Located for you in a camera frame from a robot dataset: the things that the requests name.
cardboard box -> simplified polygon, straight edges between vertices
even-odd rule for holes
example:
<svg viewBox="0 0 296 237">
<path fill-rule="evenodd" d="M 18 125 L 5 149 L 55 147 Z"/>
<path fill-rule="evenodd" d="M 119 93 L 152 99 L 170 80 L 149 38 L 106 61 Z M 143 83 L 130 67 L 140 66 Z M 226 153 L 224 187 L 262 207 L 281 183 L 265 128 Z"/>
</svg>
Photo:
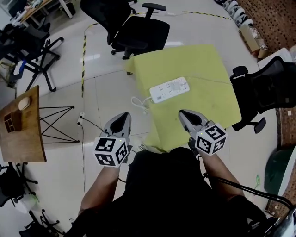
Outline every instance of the cardboard box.
<svg viewBox="0 0 296 237">
<path fill-rule="evenodd" d="M 268 56 L 268 48 L 256 28 L 249 25 L 243 25 L 240 27 L 240 35 L 242 36 L 252 55 L 260 59 Z"/>
</svg>

person's right arm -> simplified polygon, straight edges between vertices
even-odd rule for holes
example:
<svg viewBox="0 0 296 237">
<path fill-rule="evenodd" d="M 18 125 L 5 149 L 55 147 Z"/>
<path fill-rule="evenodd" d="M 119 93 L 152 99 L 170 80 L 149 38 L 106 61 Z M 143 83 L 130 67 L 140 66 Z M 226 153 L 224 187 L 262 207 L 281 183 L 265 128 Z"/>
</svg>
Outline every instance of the person's right arm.
<svg viewBox="0 0 296 237">
<path fill-rule="evenodd" d="M 203 158 L 204 167 L 209 176 L 224 178 L 239 184 L 237 179 L 233 176 L 233 174 L 229 171 L 229 169 L 225 166 L 225 164 L 217 154 L 209 156 L 208 154 L 201 151 L 199 151 L 199 154 Z M 209 181 L 212 189 L 217 192 L 218 195 L 225 198 L 227 201 L 232 199 L 234 196 L 244 196 L 244 193 L 241 189 L 221 183 L 216 180 L 209 179 Z"/>
</svg>

extension socket on floor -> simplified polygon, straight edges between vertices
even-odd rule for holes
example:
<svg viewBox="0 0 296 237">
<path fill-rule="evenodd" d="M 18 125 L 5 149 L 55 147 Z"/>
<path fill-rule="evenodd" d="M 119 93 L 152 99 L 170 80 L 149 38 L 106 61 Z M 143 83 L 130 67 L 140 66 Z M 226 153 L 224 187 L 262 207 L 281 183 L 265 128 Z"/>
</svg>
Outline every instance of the extension socket on floor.
<svg viewBox="0 0 296 237">
<path fill-rule="evenodd" d="M 84 118 L 84 116 L 85 116 L 84 112 L 81 112 L 80 115 L 78 116 L 77 126 L 82 125 L 82 122 L 83 122 L 83 118 L 80 118 L 80 116 L 82 116 Z"/>
<path fill-rule="evenodd" d="M 162 102 L 187 91 L 189 91 L 189 85 L 184 77 L 179 77 L 150 88 L 150 94 L 154 103 Z"/>
</svg>

table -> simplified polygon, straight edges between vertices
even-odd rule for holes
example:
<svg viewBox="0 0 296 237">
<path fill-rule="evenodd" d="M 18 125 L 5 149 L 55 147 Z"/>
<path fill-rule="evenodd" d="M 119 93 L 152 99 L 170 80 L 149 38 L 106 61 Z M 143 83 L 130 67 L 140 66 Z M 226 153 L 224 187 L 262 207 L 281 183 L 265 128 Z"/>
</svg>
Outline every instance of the table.
<svg viewBox="0 0 296 237">
<path fill-rule="evenodd" d="M 31 98 L 31 104 L 21 114 L 22 130 L 8 133 L 4 116 L 18 110 L 19 102 Z M 39 120 L 39 86 L 25 92 L 0 111 L 0 146 L 5 162 L 45 162 Z"/>
<path fill-rule="evenodd" d="M 43 0 L 43 2 L 38 5 L 36 8 L 32 8 L 30 9 L 27 13 L 25 13 L 25 15 L 22 17 L 21 19 L 21 23 L 22 24 L 25 24 L 25 21 L 28 19 L 28 18 L 32 18 L 32 20 L 37 24 L 39 25 L 39 22 L 33 17 L 33 14 L 36 13 L 37 11 L 39 11 L 40 9 L 42 9 L 44 6 L 46 6 L 47 4 L 49 4 L 50 2 L 52 2 L 53 0 Z M 65 9 L 65 12 L 67 13 L 67 15 L 72 18 L 73 15 L 71 14 L 71 12 L 69 11 L 66 3 L 64 2 L 64 0 L 59 0 L 60 4 L 62 5 L 62 7 Z"/>
<path fill-rule="evenodd" d="M 149 89 L 184 76 L 190 91 L 161 103 L 149 102 L 152 126 L 145 144 L 171 150 L 189 141 L 178 113 L 189 109 L 227 128 L 241 120 L 236 96 L 213 45 L 202 44 L 168 48 L 141 54 L 129 59 L 128 72 L 136 75 L 137 87 L 145 98 Z"/>
</svg>

yellow-green tablecloth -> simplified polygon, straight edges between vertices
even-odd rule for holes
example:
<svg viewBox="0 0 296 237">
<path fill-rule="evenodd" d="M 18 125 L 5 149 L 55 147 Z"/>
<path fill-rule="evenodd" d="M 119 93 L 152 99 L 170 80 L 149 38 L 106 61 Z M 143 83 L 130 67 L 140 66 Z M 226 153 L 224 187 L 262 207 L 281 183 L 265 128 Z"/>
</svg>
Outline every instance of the yellow-green tablecloth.
<svg viewBox="0 0 296 237">
<path fill-rule="evenodd" d="M 221 58 L 213 45 L 202 44 L 168 48 L 132 57 L 126 71 L 136 75 L 143 97 L 149 89 L 164 82 L 185 77 L 190 91 L 154 104 L 151 131 L 145 144 L 171 150 L 186 144 L 189 134 L 182 127 L 178 112 L 189 109 L 202 113 L 224 128 L 241 120 L 240 109 Z"/>
</svg>

